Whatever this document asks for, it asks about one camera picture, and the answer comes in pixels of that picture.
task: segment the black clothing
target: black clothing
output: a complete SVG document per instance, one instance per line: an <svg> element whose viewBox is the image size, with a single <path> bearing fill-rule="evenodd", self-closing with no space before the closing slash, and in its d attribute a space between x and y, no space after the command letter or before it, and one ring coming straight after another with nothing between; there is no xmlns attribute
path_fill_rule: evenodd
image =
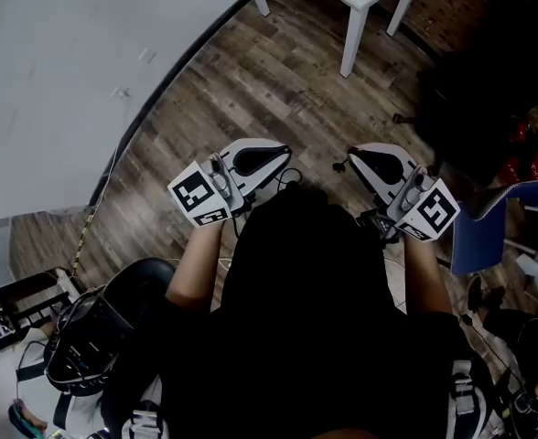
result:
<svg viewBox="0 0 538 439"><path fill-rule="evenodd" d="M484 328L503 339L515 355L528 391L538 381L538 316L510 309L491 310Z"/></svg>
<svg viewBox="0 0 538 439"><path fill-rule="evenodd" d="M455 317L393 306L376 231L299 187L251 214L220 309L164 300L143 322L102 398L113 433L157 373L175 437L444 437L452 360L492 385Z"/></svg>

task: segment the shoe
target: shoe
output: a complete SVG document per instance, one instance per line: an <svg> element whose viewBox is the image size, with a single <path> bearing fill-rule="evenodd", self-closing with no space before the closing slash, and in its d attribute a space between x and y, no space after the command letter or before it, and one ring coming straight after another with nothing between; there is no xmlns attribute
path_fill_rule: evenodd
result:
<svg viewBox="0 0 538 439"><path fill-rule="evenodd" d="M476 313L480 307L498 309L505 296L505 288L483 291L483 282L479 274L475 274L468 285L468 310Z"/></svg>

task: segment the blue chair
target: blue chair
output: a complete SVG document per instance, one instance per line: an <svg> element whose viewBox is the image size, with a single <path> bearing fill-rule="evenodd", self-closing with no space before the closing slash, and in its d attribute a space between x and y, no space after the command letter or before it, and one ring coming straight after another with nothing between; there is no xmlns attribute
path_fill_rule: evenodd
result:
<svg viewBox="0 0 538 439"><path fill-rule="evenodd" d="M454 275L474 273L502 260L507 198L538 207L538 180L476 194L466 203L458 202L460 213L454 221L452 263Z"/></svg>

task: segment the wooden floor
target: wooden floor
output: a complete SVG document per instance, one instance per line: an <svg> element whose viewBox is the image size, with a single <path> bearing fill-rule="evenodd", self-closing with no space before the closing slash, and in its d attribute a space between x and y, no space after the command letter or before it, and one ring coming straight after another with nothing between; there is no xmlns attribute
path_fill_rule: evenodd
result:
<svg viewBox="0 0 538 439"><path fill-rule="evenodd" d="M269 17L261 17L248 4L206 44L147 116L113 171L82 250L79 277L86 286L108 282L141 257L181 257L192 226L167 194L167 184L190 162L204 160L235 139L266 137L290 145L290 166L302 171L304 182L324 188L332 202L354 216L372 208L368 193L352 172L339 175L331 167L349 146L395 143L418 162L431 163L431 150L412 128L392 123L396 112L414 113L415 74L431 66L423 52L402 34L388 37L385 23L370 16L355 70L345 80L339 64L348 8L337 0L268 1ZM457 196L470 190L449 166L443 177ZM260 201L275 191L274 182L259 194ZM85 220L86 212L14 218L15 276L70 267ZM232 226L227 225L221 257L231 257L235 242ZM402 246L392 246L386 255L393 297L403 308ZM485 277L492 286L507 286L507 306L537 311L538 305L522 291L515 257L508 249L503 264L486 271ZM219 267L215 306L225 274ZM460 314L467 281L444 275ZM466 331L493 375L503 372L477 334ZM499 342L493 345L511 362Z"/></svg>

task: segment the person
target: person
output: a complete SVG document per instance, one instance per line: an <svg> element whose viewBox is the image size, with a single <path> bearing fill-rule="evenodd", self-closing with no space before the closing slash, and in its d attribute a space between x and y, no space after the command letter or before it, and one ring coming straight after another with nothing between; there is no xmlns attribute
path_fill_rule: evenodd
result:
<svg viewBox="0 0 538 439"><path fill-rule="evenodd" d="M102 396L113 437L157 377L169 437L450 437L457 359L472 361L486 423L490 374L452 315L432 244L405 238L406 316L376 230L289 183L251 213L210 313L222 225L193 231L166 297L123 348Z"/></svg>
<svg viewBox="0 0 538 439"><path fill-rule="evenodd" d="M490 290L476 275L468 289L468 309L479 316L485 330L507 343L519 364L532 407L538 412L538 316L501 309L504 295L503 287ZM538 427L538 418L534 426Z"/></svg>
<svg viewBox="0 0 538 439"><path fill-rule="evenodd" d="M43 375L44 351L54 331L54 320L30 328L13 354L17 374L16 399L9 407L9 420L26 437L45 437L58 430L56 420L61 392ZM101 394L72 397L65 411L62 429L87 437L104 428L99 400Z"/></svg>

